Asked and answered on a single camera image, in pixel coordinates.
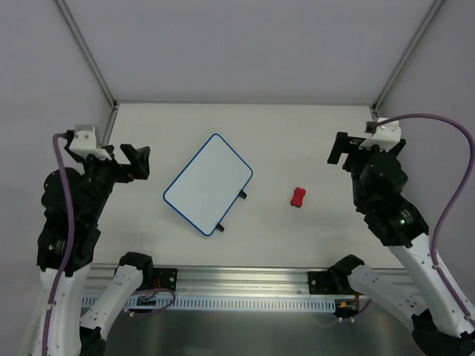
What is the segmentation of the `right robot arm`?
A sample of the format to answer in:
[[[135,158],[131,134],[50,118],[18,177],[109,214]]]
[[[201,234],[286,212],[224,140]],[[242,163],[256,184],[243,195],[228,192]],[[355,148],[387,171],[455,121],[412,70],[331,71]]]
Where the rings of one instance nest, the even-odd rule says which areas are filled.
[[[369,230],[404,266],[417,287],[415,296],[379,276],[362,259],[350,254],[327,271],[327,279],[341,294],[354,291],[369,297],[403,323],[425,355],[474,353],[474,306],[446,286],[449,274],[430,247],[428,224],[402,195],[407,183],[398,154],[400,139],[390,150],[365,139],[339,132],[329,164],[347,156],[343,169],[350,173],[353,203]]]

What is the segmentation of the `blue framed whiteboard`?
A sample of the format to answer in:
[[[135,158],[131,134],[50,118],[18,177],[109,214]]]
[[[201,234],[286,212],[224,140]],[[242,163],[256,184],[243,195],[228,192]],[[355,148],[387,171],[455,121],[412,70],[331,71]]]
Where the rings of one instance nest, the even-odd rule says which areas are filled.
[[[254,171],[218,133],[212,134],[163,192],[163,200],[203,236],[217,230]]]

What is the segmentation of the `red whiteboard eraser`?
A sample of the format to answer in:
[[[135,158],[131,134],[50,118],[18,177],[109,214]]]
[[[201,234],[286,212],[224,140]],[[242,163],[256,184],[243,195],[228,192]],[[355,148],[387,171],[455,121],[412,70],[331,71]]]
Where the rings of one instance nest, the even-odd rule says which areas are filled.
[[[295,188],[292,199],[290,200],[290,205],[296,208],[301,208],[304,203],[304,197],[306,196],[306,193],[307,191],[304,188]]]

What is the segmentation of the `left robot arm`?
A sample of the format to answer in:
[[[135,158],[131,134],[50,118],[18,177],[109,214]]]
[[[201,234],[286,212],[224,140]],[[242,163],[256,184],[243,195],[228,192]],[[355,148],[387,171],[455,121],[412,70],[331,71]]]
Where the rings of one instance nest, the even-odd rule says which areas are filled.
[[[82,315],[82,298],[99,240],[99,218],[117,183],[146,180],[150,174],[148,146],[120,146],[128,158],[93,155],[79,158],[85,172],[64,165],[55,146],[58,168],[44,183],[42,205],[45,225],[38,238],[37,266],[45,301],[42,307],[34,355],[103,355],[110,328],[126,300],[154,283],[152,258],[128,252],[119,260],[112,282]]]

